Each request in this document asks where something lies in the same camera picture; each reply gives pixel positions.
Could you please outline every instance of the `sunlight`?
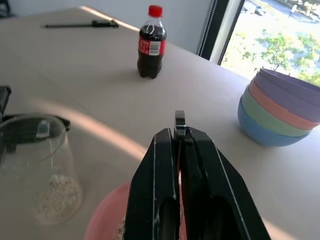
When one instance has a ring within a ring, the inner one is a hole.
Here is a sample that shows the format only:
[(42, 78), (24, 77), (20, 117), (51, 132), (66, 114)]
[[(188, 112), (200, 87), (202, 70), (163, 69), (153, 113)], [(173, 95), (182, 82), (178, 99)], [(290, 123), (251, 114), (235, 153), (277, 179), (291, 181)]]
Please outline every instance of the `sunlight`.
[[(106, 141), (107, 143), (117, 147), (120, 150), (123, 150), (139, 161), (143, 159), (147, 152), (147, 149), (144, 146), (133, 141), (120, 132), (117, 132), (116, 130), (108, 127), (107, 125), (94, 119), (93, 117), (90, 117), (77, 110), (39, 98), (32, 99), (30, 101), (30, 104), (34, 107), (37, 107), (42, 112), (58, 115), (70, 120), (71, 125), (75, 125), (76, 127), (86, 131), (87, 133)], [(262, 220), (272, 240), (298, 240), (279, 227), (273, 225), (266, 219)]]
[(117, 19), (112, 18), (110, 16), (107, 16), (107, 15), (105, 15), (105, 14), (103, 14), (103, 13), (97, 11), (97, 10), (92, 9), (91, 7), (80, 6), (79, 8), (84, 10), (84, 11), (86, 11), (86, 12), (88, 12), (88, 13), (96, 15), (96, 16), (102, 18), (102, 19), (105, 19), (105, 20), (108, 20), (108, 21), (114, 20), (117, 24), (119, 24), (120, 26), (123, 26), (123, 27), (125, 27), (127, 29), (131, 29), (131, 30), (134, 30), (136, 32), (139, 32), (139, 30), (140, 30), (139, 28), (137, 28), (135, 26), (131, 26), (130, 24), (127, 24), (127, 23), (125, 23), (123, 21), (120, 21), (120, 20), (117, 20)]

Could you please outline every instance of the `wall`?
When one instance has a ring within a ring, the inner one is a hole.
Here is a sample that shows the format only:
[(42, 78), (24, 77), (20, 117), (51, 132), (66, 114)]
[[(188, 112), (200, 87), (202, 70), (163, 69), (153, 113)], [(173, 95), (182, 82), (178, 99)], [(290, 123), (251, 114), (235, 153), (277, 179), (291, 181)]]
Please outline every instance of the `wall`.
[(17, 16), (34, 15), (81, 5), (140, 28), (148, 18), (148, 6), (164, 8), (163, 25), (168, 40), (196, 53), (211, 0), (9, 0)]

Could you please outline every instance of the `red label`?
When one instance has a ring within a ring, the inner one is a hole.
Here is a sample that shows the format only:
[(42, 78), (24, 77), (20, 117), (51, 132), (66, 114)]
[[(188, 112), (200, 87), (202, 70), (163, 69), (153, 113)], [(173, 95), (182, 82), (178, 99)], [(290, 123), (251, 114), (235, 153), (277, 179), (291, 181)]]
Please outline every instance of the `red label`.
[(165, 53), (166, 41), (149, 41), (139, 38), (139, 51), (150, 56), (158, 56)]

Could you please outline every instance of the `plastic bottle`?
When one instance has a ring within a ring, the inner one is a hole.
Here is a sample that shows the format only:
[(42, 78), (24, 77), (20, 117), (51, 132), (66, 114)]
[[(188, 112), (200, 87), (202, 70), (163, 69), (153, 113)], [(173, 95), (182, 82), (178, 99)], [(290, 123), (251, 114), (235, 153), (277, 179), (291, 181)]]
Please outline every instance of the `plastic bottle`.
[(163, 8), (149, 6), (149, 19), (140, 29), (139, 58), (137, 67), (140, 76), (155, 79), (162, 68), (167, 32), (161, 22)]

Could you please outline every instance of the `white table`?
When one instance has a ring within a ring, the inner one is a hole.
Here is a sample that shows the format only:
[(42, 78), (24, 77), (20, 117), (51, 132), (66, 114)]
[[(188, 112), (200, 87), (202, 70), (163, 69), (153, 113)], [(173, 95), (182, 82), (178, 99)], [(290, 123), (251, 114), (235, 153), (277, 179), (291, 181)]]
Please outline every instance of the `white table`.
[[(69, 142), (86, 189), (73, 219), (32, 239), (82, 239), (99, 202), (131, 179), (153, 135), (173, 127), (175, 110), (184, 110), (187, 124), (213, 138), (240, 172), (273, 239), (320, 238), (319, 129), (288, 147), (262, 147), (237, 120), (249, 80), (170, 43), (159, 76), (143, 79), (136, 31), (40, 27), (96, 18), (77, 8), (0, 21), (0, 83), (12, 88), (6, 113), (70, 119)], [(115, 147), (122, 139), (110, 129), (141, 146)]]

